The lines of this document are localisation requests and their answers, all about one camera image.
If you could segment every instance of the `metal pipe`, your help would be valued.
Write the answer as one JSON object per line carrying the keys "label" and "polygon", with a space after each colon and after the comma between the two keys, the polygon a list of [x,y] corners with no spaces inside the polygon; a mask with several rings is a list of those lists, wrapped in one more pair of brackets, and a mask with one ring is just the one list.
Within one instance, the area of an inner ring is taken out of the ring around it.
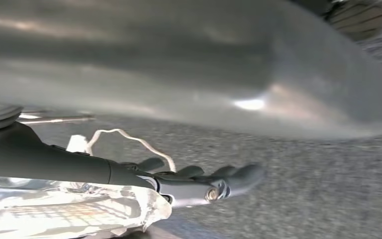
{"label": "metal pipe", "polygon": [[68,116],[68,117],[42,117],[38,119],[18,119],[18,122],[23,124],[42,124],[42,123],[70,123],[78,121],[94,120],[94,116]]}

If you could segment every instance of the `bolt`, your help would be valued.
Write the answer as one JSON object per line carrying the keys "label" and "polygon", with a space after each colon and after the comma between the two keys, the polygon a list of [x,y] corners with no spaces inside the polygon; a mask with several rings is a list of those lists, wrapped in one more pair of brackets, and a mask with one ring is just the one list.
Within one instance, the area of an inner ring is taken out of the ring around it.
{"label": "bolt", "polygon": [[219,190],[217,188],[210,188],[205,195],[205,199],[209,203],[216,201],[218,198],[219,198]]}

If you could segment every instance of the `aluminum foil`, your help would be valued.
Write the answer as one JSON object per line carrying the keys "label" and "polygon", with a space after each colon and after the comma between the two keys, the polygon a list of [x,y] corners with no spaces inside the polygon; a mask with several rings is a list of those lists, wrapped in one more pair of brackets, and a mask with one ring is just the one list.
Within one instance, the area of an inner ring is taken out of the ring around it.
{"label": "aluminum foil", "polygon": [[0,239],[121,235],[167,219],[171,205],[136,187],[0,177]]}

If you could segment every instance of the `tire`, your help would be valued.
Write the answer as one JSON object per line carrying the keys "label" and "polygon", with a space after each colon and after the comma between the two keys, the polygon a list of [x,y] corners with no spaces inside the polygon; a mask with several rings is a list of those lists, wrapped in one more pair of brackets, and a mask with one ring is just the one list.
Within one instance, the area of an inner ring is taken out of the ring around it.
{"label": "tire", "polygon": [[328,21],[353,41],[366,40],[382,30],[382,5],[368,0],[349,0],[332,11]]}

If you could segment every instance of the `white wire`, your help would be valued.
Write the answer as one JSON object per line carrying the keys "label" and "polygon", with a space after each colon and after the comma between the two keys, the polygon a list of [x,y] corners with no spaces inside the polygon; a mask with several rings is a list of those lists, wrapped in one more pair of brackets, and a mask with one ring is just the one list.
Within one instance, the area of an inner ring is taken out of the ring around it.
{"label": "white wire", "polygon": [[131,140],[135,140],[135,141],[138,141],[140,142],[144,147],[146,147],[148,150],[150,150],[152,153],[154,154],[157,154],[158,156],[166,159],[167,163],[168,163],[168,166],[169,166],[169,169],[172,171],[172,172],[176,172],[177,169],[176,169],[176,166],[175,166],[175,162],[173,161],[173,159],[167,155],[167,154],[164,154],[158,150],[156,150],[155,148],[153,148],[148,142],[146,142],[145,140],[143,139],[140,139],[140,138],[135,138],[135,137],[132,137],[130,136],[129,134],[127,134],[127,132],[125,132],[124,130],[120,129],[120,128],[114,128],[114,129],[111,129],[111,130],[104,130],[104,129],[99,129],[97,130],[92,139],[87,143],[87,146],[86,146],[86,153],[90,154],[91,156],[93,156],[93,151],[92,151],[92,147],[93,145],[97,142],[98,138],[100,137],[100,134],[104,132],[104,133],[112,133],[112,132],[118,132],[120,133],[122,136],[124,136],[125,138],[127,139],[131,139]]}

